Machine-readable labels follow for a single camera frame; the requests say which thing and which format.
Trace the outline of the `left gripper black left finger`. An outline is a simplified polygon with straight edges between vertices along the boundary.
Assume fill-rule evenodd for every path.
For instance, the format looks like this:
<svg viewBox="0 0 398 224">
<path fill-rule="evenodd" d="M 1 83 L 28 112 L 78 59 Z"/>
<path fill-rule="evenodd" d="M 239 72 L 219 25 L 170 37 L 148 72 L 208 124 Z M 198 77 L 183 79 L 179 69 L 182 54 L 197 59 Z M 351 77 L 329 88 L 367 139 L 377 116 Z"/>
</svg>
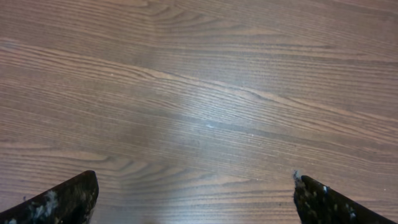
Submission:
<svg viewBox="0 0 398 224">
<path fill-rule="evenodd" d="M 89 224 L 98 195 L 96 172 L 86 170 L 1 212 L 1 224 Z"/>
</svg>

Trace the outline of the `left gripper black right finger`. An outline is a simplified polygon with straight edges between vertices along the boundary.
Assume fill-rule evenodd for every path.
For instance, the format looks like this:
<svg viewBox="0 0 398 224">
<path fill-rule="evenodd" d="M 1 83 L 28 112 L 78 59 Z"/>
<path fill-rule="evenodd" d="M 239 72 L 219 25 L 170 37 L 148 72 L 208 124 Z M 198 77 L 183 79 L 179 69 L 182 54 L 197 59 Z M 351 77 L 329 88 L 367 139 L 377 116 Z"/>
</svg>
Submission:
<svg viewBox="0 0 398 224">
<path fill-rule="evenodd" d="M 395 224 L 296 170 L 294 204 L 302 224 Z"/>
</svg>

